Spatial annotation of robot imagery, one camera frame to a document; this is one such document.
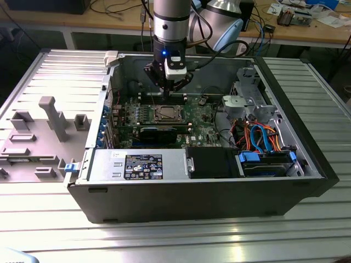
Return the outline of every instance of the wire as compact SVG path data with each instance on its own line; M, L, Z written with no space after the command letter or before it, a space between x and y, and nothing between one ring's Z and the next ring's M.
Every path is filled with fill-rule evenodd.
M150 0L148 0L148 10L150 10ZM151 30L151 18L149 17L149 30L150 30L150 41L151 41L151 52L154 51L152 46L152 30Z
M154 19L154 17L151 15L150 10L147 8L146 4L145 4L145 0L140 0L141 4L143 5L143 7L145 8L147 14L149 15L149 18L151 18L152 20Z
M118 100L117 100L116 105L118 105L118 103L120 103L120 98L121 98L120 91L118 91Z
M275 140L276 140L276 147L277 147L277 150L280 151L281 148L280 148L280 146L279 146L278 135L275 137Z
M347 42L346 42L344 48L341 50L341 53L340 53L339 56L337 57L337 60L342 56L342 53L344 53L344 51L345 51L347 45L350 43L350 39L351 39L351 35L350 35L349 39L347 40Z
M205 93L206 89L209 89L209 88L215 88L215 89L218 90L220 93L222 93L223 95L225 95L224 92L223 92L220 88L218 88L217 86L207 86L207 87L205 87L205 88L202 90L201 95L203 95L203 94Z
M218 55L220 55L220 52L222 52L222 51L223 51L224 49L226 49L228 46L230 46L230 45L232 45L232 44L235 44L235 43L244 44L245 47L246 47L246 50L245 50L244 52L242 52L241 54L235 55L235 56L233 56L233 57L231 57L231 58L239 58L239 57L244 56L245 54L248 53L250 47L248 46L248 44L247 44L245 41L242 41L242 40L230 41L230 42L228 42L227 44L225 44L224 46L222 46L216 53L214 53L214 54L212 55L212 57L211 57L209 60L207 60L205 63L197 65L196 69L200 69L200 68L203 68L203 67L207 66L209 63L212 62L212 60L214 60Z
M134 6L132 6L132 7L124 8L124 9L118 10L118 11L113 11L113 12L106 12L106 11L104 11L104 12L101 12L101 11L96 10L96 9L93 8L93 4L95 4L97 1L98 1L98 0L94 0L94 1L90 4L89 8L90 8L92 11L94 11L94 12L96 12L96 13L99 13L99 14L116 14L116 13L121 13L121 12L123 12L123 11L130 10L130 9L132 9L132 8L135 8L135 7L141 7L141 4L138 4L138 5L134 5Z
M193 1L191 1L191 9L194 11L194 13L196 14L197 16L197 21L199 23L199 27L200 27L200 31L201 31L201 34L202 34L202 37L203 37L203 40L206 40L205 43L207 43L208 40L211 39L212 35L213 35L213 29L212 29L212 26L209 24L209 22L207 22L207 20L205 18L203 18L199 12L197 11L196 9L196 6L195 4L193 3ZM200 19L205 22L205 24L207 25L208 29L210 30L210 34L208 35L208 37L205 38L205 36L203 35L203 30L202 30L202 26L201 26L201 22L200 22Z
M270 138L269 138L269 140L270 140L270 142L271 142L271 143L272 143L272 145L273 145L274 151L277 151L277 149L276 149L276 147L275 147L275 144L274 144L273 139L270 137Z
M346 92L346 93L351 93L351 90L350 90L350 88L351 88L351 86L344 86L344 91Z
M263 32L263 28L262 28L262 25L258 22L255 21L255 23L259 26L260 30L261 30L261 43L259 44L259 48L258 48L258 51L257 51L257 54L256 56L259 55L259 53L261 52L261 49L262 49L262 45L263 45L263 41L264 41L264 32Z
M141 37L141 48L142 48L142 50L144 52L145 50L144 50L143 34L144 34L144 23L141 24L141 34L140 34L140 37Z
M220 107L221 103L222 103L222 101L220 101L220 102L218 103L218 106L217 106L216 111L215 111L214 116L213 116L214 128L215 128L215 130L218 132L219 136L220 136L223 140L225 140L225 141L229 144L229 146L236 147L236 146L233 144L232 141L227 140L227 138L224 137L224 136L218 131L217 124L216 124L216 116L217 116L218 108Z
M124 5L124 4L127 4L128 2L130 2L131 0L126 0L125 2L123 3L120 3L120 4L111 4L109 6L106 6L106 0L103 0L104 1L104 8L105 8L105 11L107 12L106 15L112 17L112 18L117 18L119 20L121 20L121 14L117 13L117 14L108 14L109 12L112 12L112 10L110 10L109 8L110 7L114 7L116 5Z
M35 42L28 34L27 32L19 25L17 24L17 22L15 20L13 20L13 18L6 12L5 8L2 6L2 4L0 3L0 8L4 11L5 15L19 28L23 31L23 33L30 39L31 42L33 42L33 44L39 49L41 50L42 48L37 44L37 42Z
M254 130L255 130L256 128L260 128L260 129L261 129L262 135L263 135L264 146L265 146L265 148L267 149L267 151L271 151L272 148L271 148L270 144L268 143L267 133L265 132L263 126L258 125L258 124L254 125L254 126L251 128L250 139L251 139L251 143L252 143L253 147L255 147L258 151L260 151L260 153L263 153L263 150L262 150L258 145L256 145L256 143L255 143L255 141L254 141L254 137L253 137L254 133L253 133L253 132L254 132Z

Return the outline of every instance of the green motherboard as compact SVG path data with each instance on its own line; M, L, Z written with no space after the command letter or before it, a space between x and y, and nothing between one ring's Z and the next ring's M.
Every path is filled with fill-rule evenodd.
M200 106L200 99L188 96L184 105L143 105L138 98L122 100L114 115L116 148L221 147L212 104ZM172 130L176 139L171 144L144 144L140 136L144 129Z

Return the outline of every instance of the computer case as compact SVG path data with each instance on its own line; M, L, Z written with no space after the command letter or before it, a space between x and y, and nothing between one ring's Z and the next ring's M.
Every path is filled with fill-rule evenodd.
M90 0L5 0L10 10L43 11L82 15Z

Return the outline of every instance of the power supply label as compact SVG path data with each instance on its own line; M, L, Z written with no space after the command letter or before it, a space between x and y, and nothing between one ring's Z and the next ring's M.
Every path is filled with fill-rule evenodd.
M126 155L126 180L163 179L162 155Z

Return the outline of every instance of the side panel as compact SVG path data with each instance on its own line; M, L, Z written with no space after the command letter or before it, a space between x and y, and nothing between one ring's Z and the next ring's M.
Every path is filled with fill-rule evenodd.
M309 157L312 159L314 165L316 166L318 172L325 178L323 187L318 191L313 193L313 196L320 196L325 191L330 189L333 185L339 182L337 175L328 163L327 159L323 155L321 149L319 149L317 143L312 137L309 130L306 128L300 116L296 112L295 108L292 106L290 100L284 93L279 82L274 77L270 68L267 66L263 58L255 59L257 66L260 70L261 79L263 79L267 88L270 89L272 94L275 96L276 100L279 102L281 108L281 114L285 115L286 119L291 124L292 128L296 132L301 143L305 147Z
M284 215L322 183L72 185L68 190L90 222L149 222Z

